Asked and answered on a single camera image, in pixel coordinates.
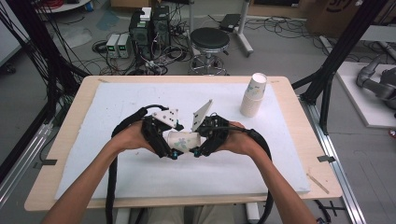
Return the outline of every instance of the round stool seat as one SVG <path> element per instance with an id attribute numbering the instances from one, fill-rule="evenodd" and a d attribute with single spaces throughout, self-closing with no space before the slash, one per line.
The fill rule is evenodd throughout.
<path id="1" fill-rule="evenodd" d="M 191 32 L 191 43 L 202 51 L 219 52 L 225 50 L 230 42 L 227 34 L 216 28 L 204 27 Z"/>

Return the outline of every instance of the white cup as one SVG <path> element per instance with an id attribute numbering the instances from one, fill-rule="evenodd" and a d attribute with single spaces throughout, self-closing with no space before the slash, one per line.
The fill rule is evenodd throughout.
<path id="1" fill-rule="evenodd" d="M 251 76 L 245 95 L 252 100 L 260 100 L 264 96 L 267 76 L 263 73 L 255 73 Z"/>
<path id="2" fill-rule="evenodd" d="M 259 100 L 253 100 L 244 95 L 242 100 L 241 108 L 239 109 L 243 116 L 252 118 L 254 117 L 262 105 L 262 98 Z"/>
<path id="3" fill-rule="evenodd" d="M 201 136 L 198 133 L 169 132 L 167 142 L 170 148 L 189 152 L 201 145 Z"/>

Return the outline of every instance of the forearm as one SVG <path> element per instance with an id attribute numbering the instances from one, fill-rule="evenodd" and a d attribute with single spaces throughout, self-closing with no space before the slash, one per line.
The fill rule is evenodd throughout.
<path id="1" fill-rule="evenodd" d="M 49 210 L 42 223 L 79 223 L 91 197 L 118 151 L 107 144 Z"/>
<path id="2" fill-rule="evenodd" d="M 265 152 L 256 147 L 252 149 L 252 152 L 250 157 L 256 163 L 266 186 L 271 191 L 283 223 L 316 223 L 311 211 Z"/>

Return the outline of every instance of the wooden table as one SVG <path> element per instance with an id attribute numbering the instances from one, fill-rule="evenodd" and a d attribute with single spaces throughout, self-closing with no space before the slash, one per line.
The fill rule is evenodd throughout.
<path id="1" fill-rule="evenodd" d="M 327 162 L 319 162 L 324 152 L 298 101 L 294 90 L 285 77 L 269 77 L 283 117 L 289 127 L 291 138 L 297 149 L 311 191 L 301 194 L 302 199 L 324 199 L 341 197 L 341 187 Z M 54 195 L 62 178 L 64 165 L 70 149 L 78 136 L 80 124 L 92 103 L 96 89 L 101 82 L 119 83 L 248 83 L 250 77 L 86 77 L 70 107 L 58 136 L 47 157 L 57 160 L 54 166 L 43 166 L 26 200 L 28 211 L 49 210 L 56 202 Z M 120 199 L 115 207 L 150 207 L 162 205 L 193 205 L 210 203 L 262 202 L 266 196 L 206 196 L 152 199 Z M 89 208 L 105 207 L 105 200 L 92 200 Z"/>

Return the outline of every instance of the white mat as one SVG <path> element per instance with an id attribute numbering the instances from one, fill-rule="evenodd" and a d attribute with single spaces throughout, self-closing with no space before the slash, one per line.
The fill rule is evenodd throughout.
<path id="1" fill-rule="evenodd" d="M 59 198 L 110 139 L 114 127 L 142 106 L 160 104 L 178 108 L 179 123 L 191 130 L 192 113 L 213 99 L 209 114 L 218 113 L 254 128 L 267 140 L 275 165 L 298 192 L 310 190 L 271 85 L 267 86 L 259 115 L 239 113 L 248 84 L 120 84 L 102 83 L 81 125 L 56 193 Z M 107 175 L 93 198 L 105 198 Z M 268 191 L 260 172 L 247 156 L 228 151 L 196 159 L 191 153 L 177 161 L 159 159 L 145 149 L 119 155 L 116 197 L 175 197 L 262 194 Z"/>
<path id="2" fill-rule="evenodd" d="M 356 85 L 356 77 L 359 71 L 366 65 L 367 63 L 343 63 L 337 71 L 340 77 L 339 79 L 367 127 L 396 127 L 396 118 L 393 117 L 396 111 L 390 109 L 383 101 L 376 98 L 372 91 L 360 88 Z M 382 72 L 394 66 L 395 65 L 380 64 L 375 69 L 372 80 L 379 82 Z"/>

